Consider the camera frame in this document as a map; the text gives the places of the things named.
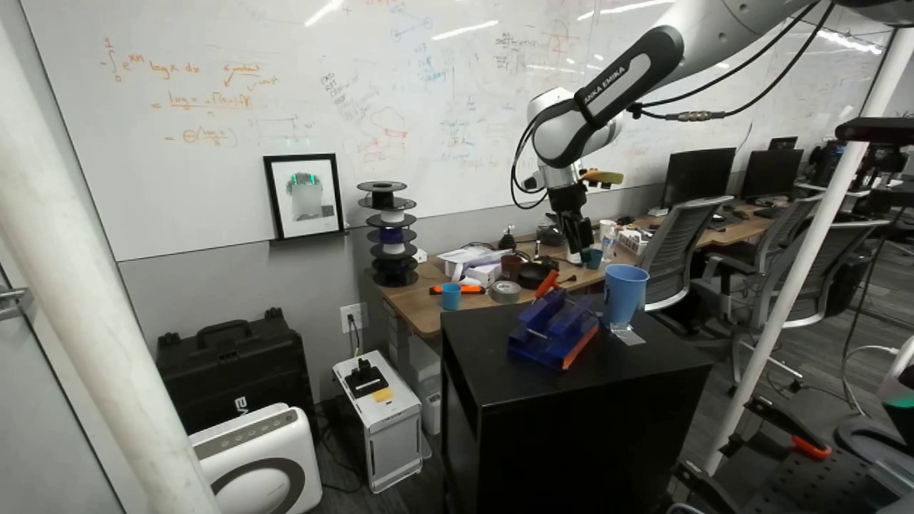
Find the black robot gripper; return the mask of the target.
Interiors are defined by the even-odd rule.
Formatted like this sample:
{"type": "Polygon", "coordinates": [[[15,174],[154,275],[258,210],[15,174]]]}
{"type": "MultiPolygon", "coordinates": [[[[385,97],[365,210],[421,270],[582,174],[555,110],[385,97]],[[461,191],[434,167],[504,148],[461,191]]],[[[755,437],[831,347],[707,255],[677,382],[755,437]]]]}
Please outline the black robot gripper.
{"type": "Polygon", "coordinates": [[[568,238],[568,255],[578,255],[594,244],[589,218],[582,215],[585,188],[581,182],[548,191],[551,220],[568,238]]]}

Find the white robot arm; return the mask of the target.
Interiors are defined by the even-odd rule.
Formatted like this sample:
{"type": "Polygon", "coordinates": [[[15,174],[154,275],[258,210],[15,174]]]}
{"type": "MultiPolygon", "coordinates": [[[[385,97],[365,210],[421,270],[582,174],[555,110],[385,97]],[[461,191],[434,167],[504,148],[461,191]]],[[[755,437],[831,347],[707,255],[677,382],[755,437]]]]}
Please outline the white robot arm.
{"type": "Polygon", "coordinates": [[[551,220],[572,252],[594,244],[582,218],[585,185],[578,167],[615,137],[615,117],[649,92],[704,72],[815,0],[674,0],[674,5],[578,92],[548,88],[528,102],[528,122],[518,140],[538,155],[538,182],[524,194],[545,194],[551,220]]]}

